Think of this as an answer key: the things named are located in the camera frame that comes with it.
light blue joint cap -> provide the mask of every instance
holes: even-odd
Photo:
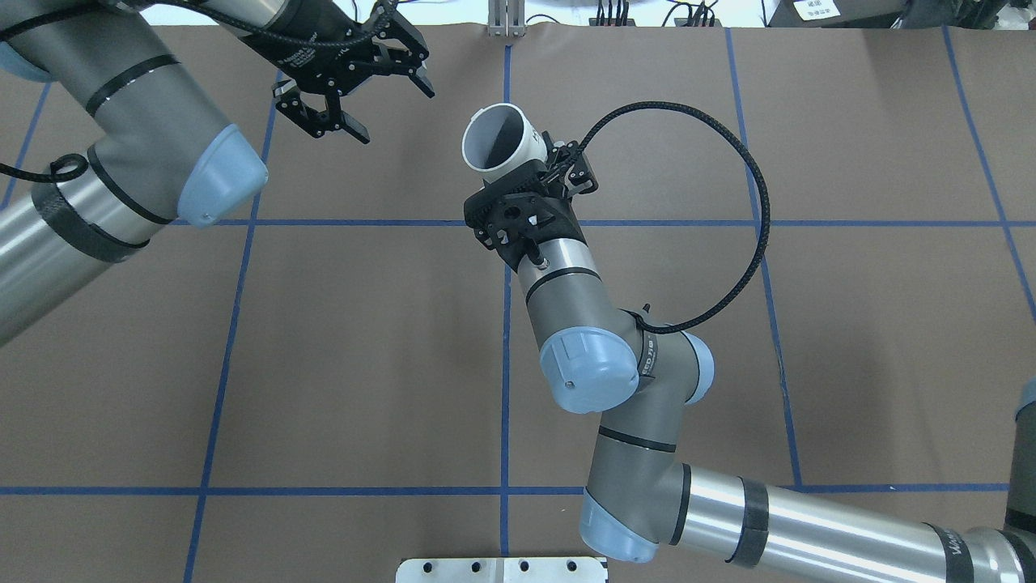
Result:
[[[586,490],[583,490],[583,508],[579,515],[579,535],[591,549],[621,561],[648,562],[658,551],[658,543],[652,543],[618,522]]]
[[[198,158],[176,211],[192,225],[207,227],[258,194],[266,178],[266,165],[231,123]]]
[[[684,332],[684,337],[690,341],[691,348],[694,349],[694,356],[698,358],[698,386],[694,389],[691,399],[687,400],[685,404],[694,405],[709,395],[709,389],[712,387],[713,381],[716,380],[716,360],[713,359],[712,351],[709,350],[704,341],[687,332]]]
[[[1017,419],[1018,415],[1021,415],[1021,410],[1034,403],[1036,403],[1036,377],[1030,379],[1026,383],[1026,388],[1021,389],[1021,403],[1018,404],[1018,410],[1014,413],[1014,418]]]
[[[540,350],[540,369],[554,401],[570,413],[617,407],[640,383],[637,357],[626,341],[588,326],[551,334]]]
[[[26,60],[13,47],[6,42],[0,42],[0,68],[22,79],[28,79],[36,83],[54,81],[53,75]]]

black tape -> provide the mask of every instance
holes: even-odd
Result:
[[[739,478],[745,487],[745,516],[741,522],[738,547],[726,562],[752,569],[759,564],[770,538],[770,494],[767,485]]]
[[[543,285],[544,283],[550,281],[551,279],[562,276],[563,274],[572,274],[574,272],[584,272],[586,274],[593,274],[594,276],[601,279],[601,275],[598,274],[596,270],[587,267],[565,267],[564,269],[553,270],[543,275],[542,278],[538,279],[536,283],[529,286],[528,291],[526,291],[525,293],[525,303],[528,304],[528,300],[529,298],[533,297],[534,291],[539,289],[540,286]]]
[[[684,535],[684,523],[687,520],[687,507],[691,504],[691,467],[684,464],[684,493],[680,496],[680,512],[677,513],[677,528],[672,531],[672,538],[669,545],[675,547],[680,545],[680,537]]]
[[[1036,534],[1036,517],[1021,511],[1008,508],[1007,514],[1004,516],[1004,524],[1011,528]]]
[[[100,181],[104,182],[105,186],[108,187],[108,190],[111,191],[111,193],[115,195],[115,198],[118,198],[122,204],[128,206],[131,210],[140,214],[141,217],[159,225],[168,225],[173,222],[172,218],[160,216],[147,208],[144,208],[139,202],[131,198],[130,195],[126,194],[126,191],[122,190],[119,184],[115,183],[115,179],[112,178],[111,174],[109,174],[108,171],[105,170],[105,167],[100,165],[100,159],[97,157],[97,152],[94,149],[94,146],[91,145],[87,148],[86,158],[90,162],[90,167],[93,168],[93,173],[100,178]]]
[[[924,524],[936,531],[943,544],[943,553],[946,554],[946,583],[974,583],[975,564],[972,562],[971,551],[968,550],[965,540],[949,528]]]
[[[1036,556],[1033,556],[1032,549],[1026,545],[1020,536],[1011,531],[1001,530],[1000,533],[1004,535],[1007,543],[1014,549],[1014,555],[1018,557],[1018,563],[1021,564],[1023,583],[1036,583]]]
[[[87,223],[61,194],[57,184],[39,184],[32,188],[32,204],[36,211],[65,242],[83,253],[107,263],[119,263],[148,243],[123,242],[97,225]]]
[[[173,55],[159,55],[131,66],[130,68],[116,75],[108,83],[102,85],[99,89],[90,95],[90,98],[87,99],[86,105],[84,106],[86,112],[90,114],[90,117],[93,117],[93,115],[97,113],[97,109],[99,109],[105,101],[112,98],[112,95],[114,95],[122,87],[125,87],[161,66],[179,64],[179,62],[180,61],[178,61]]]
[[[609,430],[604,426],[601,426],[601,428],[597,431],[597,433],[598,435],[602,435],[606,438],[610,438],[615,441],[621,441],[623,443],[628,443],[630,445],[635,445],[637,447],[643,447],[645,449],[654,449],[655,451],[664,451],[665,454],[673,454],[677,451],[675,444],[662,443],[660,441],[652,441],[650,439],[638,438],[636,436],[624,434],[623,432]]]

white pvc pipe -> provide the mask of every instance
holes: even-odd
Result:
[[[464,163],[492,182],[529,159],[547,159],[547,144],[522,110],[496,104],[479,110],[461,139]]]

blue tape line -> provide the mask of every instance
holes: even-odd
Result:
[[[395,496],[499,496],[495,486],[471,487],[368,487],[368,488],[209,488],[208,496],[228,497],[395,497]]]
[[[194,563],[198,557],[198,543],[201,541],[201,521],[205,518],[204,494],[198,497],[198,504],[195,506],[195,522],[191,527],[191,544],[188,546],[188,560],[183,566],[183,583],[191,583],[194,578]]]
[[[986,184],[989,186],[989,195],[992,197],[992,204],[997,207],[997,215],[1000,216],[1000,224],[1004,228],[1004,237],[1007,239],[1007,246],[1011,251],[1011,259],[1014,261],[1014,269],[1018,273],[1021,282],[1021,290],[1029,303],[1029,314],[1036,322],[1036,300],[1033,299],[1032,288],[1029,286],[1029,278],[1026,276],[1026,269],[1021,265],[1021,257],[1018,249],[1014,244],[1014,236],[1011,228],[1007,225],[1007,213],[1004,211],[1004,204],[1000,200],[1000,193],[997,191],[997,182],[992,179],[992,171],[989,169],[989,162],[985,156],[985,148],[982,147],[982,140],[978,137],[978,128],[975,127],[975,120],[972,118],[971,107],[968,106],[968,97],[965,95],[965,86],[960,81],[960,70],[957,68],[956,54],[953,52],[953,41],[950,39],[950,29],[943,26],[943,40],[946,41],[946,55],[950,59],[950,68],[953,70],[953,81],[957,85],[957,95],[960,97],[960,107],[965,112],[965,120],[968,121],[968,129],[971,132],[972,141],[975,142],[975,149],[978,151],[978,159],[982,164],[982,173],[985,174]]]
[[[1006,484],[855,484],[787,487],[803,494],[882,494],[900,492],[1007,492]]]
[[[755,227],[758,222],[745,218],[589,218],[579,221],[586,227]],[[248,218],[223,218],[217,226],[246,226]],[[773,227],[906,227],[906,228],[1000,228],[1001,221],[892,221],[856,218],[773,218]],[[1012,228],[1036,227],[1036,221],[1007,221]],[[170,225],[190,226],[183,218]],[[464,221],[452,218],[257,218],[257,226],[359,226],[359,227],[464,227]]]
[[[503,47],[503,103],[511,103],[511,45]],[[500,346],[500,556],[510,553],[511,267],[503,265],[503,340]]]
[[[741,104],[741,85],[738,82],[738,64],[737,59],[733,54],[733,35],[729,28],[723,29],[726,35],[726,54],[727,59],[730,63],[730,82],[733,84],[733,103],[738,110],[738,129],[741,133],[741,141],[748,146],[748,129],[745,125],[745,114]],[[751,171],[748,167],[745,167],[745,176],[748,180],[748,194],[749,202],[752,206],[752,217],[756,224],[760,222],[758,206],[758,193],[755,191],[755,179],[752,177]],[[787,435],[787,450],[788,458],[792,464],[792,477],[795,479],[795,484],[802,484],[802,469],[799,464],[799,446],[798,440],[795,437],[795,417],[792,414],[792,396],[787,390],[787,375],[784,369],[784,351],[781,349],[780,343],[780,329],[777,326],[777,309],[774,305],[773,297],[773,286],[770,284],[770,266],[767,263],[766,257],[762,258],[762,263],[760,265],[760,274],[762,275],[762,290],[767,298],[767,313],[770,316],[770,336],[773,339],[774,351],[777,354],[777,368],[780,372],[780,390],[781,399],[784,405],[784,429]]]
[[[32,113],[32,120],[29,121],[29,128],[25,132],[25,139],[22,140],[22,149],[18,151],[18,159],[15,162],[16,168],[21,168],[25,164],[25,156],[29,153],[29,144],[32,143],[32,135],[36,133],[36,123],[39,122],[39,116],[44,112],[44,104],[47,103],[47,95],[51,93],[51,84],[44,83],[42,90],[39,91],[39,100],[36,101],[36,110]],[[18,183],[18,178],[11,176],[7,180],[7,191],[4,192],[3,201],[0,201],[0,210],[3,210],[10,204],[10,197],[15,193],[15,184]]]
[[[581,486],[512,486],[511,496],[582,496]]]
[[[773,226],[779,227],[999,227],[1000,221],[882,221],[882,220],[797,220],[775,218]]]
[[[511,103],[511,45],[503,47],[503,103]]]
[[[0,486],[0,496],[198,496],[200,488]]]
[[[275,83],[281,80],[281,71],[277,71]],[[269,145],[274,138],[274,122],[277,119],[274,101],[270,100],[269,113],[266,118],[266,136],[263,138],[263,163],[269,157]],[[198,496],[198,506],[195,509],[194,527],[191,530],[191,544],[188,547],[186,564],[183,567],[183,583],[191,583],[194,577],[195,557],[198,553],[198,543],[201,540],[202,521],[205,518],[205,491],[212,476],[212,460],[215,457],[215,443],[220,435],[220,419],[223,416],[223,402],[227,395],[227,379],[230,376],[230,356],[234,351],[234,341],[237,338],[237,321],[241,312],[241,297],[244,294],[244,278],[248,274],[249,262],[252,259],[252,241],[255,237],[256,218],[259,216],[259,202],[262,191],[252,199],[252,211],[249,214],[249,230],[244,235],[244,250],[241,253],[241,267],[237,272],[237,288],[234,291],[234,305],[230,313],[230,329],[227,331],[227,346],[223,352],[223,367],[220,371],[220,386],[215,393],[215,406],[212,408],[212,425],[208,431],[208,445],[205,448],[205,463],[201,473],[201,495]]]

white metal plate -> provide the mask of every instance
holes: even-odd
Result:
[[[795,3],[795,9],[804,21],[833,19],[841,16],[834,0],[799,0]]]
[[[608,563],[604,557],[409,559],[396,571],[396,583],[608,583]]]

